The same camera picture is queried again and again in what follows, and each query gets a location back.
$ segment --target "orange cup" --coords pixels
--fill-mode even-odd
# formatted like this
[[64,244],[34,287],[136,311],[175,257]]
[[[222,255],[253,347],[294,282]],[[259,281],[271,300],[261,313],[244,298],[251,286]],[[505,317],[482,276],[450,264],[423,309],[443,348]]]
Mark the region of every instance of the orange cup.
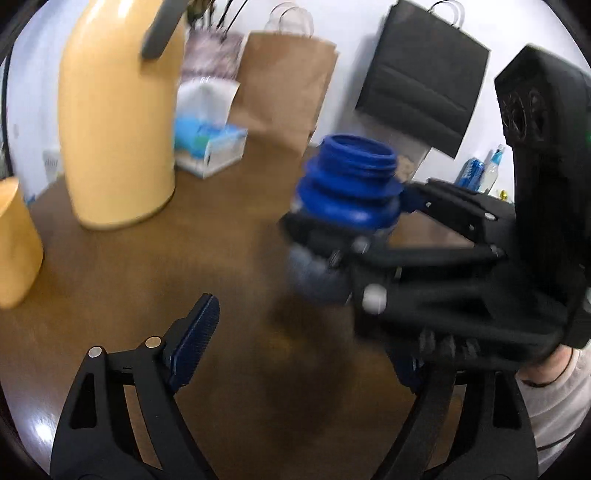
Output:
[[25,298],[43,261],[43,245],[18,191],[18,179],[0,181],[0,309]]

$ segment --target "wooden table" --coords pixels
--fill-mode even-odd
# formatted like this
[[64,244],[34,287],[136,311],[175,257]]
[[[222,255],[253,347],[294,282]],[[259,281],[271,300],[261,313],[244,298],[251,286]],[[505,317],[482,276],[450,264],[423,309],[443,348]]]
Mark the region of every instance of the wooden table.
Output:
[[[25,447],[48,469],[74,375],[93,345],[116,352],[162,335],[204,292],[221,320],[192,383],[177,395],[222,480],[369,479],[413,402],[387,357],[352,335],[348,308],[296,297],[276,226],[301,162],[249,144],[243,161],[205,181],[177,175],[166,208],[130,228],[93,232],[75,220],[63,181],[32,208],[46,257],[22,305],[0,311],[0,381]],[[461,242],[419,214],[396,244]],[[128,395],[144,459],[158,465]],[[457,423],[453,404],[436,461]]]

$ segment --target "tissue box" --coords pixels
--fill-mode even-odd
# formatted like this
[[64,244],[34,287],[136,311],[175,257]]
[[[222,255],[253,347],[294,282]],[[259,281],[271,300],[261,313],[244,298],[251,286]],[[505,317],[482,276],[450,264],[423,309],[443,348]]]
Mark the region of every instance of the tissue box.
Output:
[[174,148],[177,165],[207,178],[236,163],[244,154],[248,130],[234,125],[215,127],[194,118],[177,118]]

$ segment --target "yellow bottle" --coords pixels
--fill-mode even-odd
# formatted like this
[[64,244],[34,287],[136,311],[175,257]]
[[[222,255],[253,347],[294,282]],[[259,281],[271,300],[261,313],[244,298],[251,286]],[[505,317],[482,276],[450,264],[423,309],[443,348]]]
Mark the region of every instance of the yellow bottle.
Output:
[[60,65],[59,131],[74,213],[128,225],[174,192],[173,128],[186,0],[90,0]]

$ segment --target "gray handle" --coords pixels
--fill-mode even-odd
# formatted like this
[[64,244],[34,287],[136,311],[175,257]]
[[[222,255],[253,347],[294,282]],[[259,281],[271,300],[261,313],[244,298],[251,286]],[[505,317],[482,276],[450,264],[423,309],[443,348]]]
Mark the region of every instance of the gray handle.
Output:
[[173,36],[183,13],[187,11],[187,0],[164,0],[160,9],[144,36],[142,58],[159,59]]

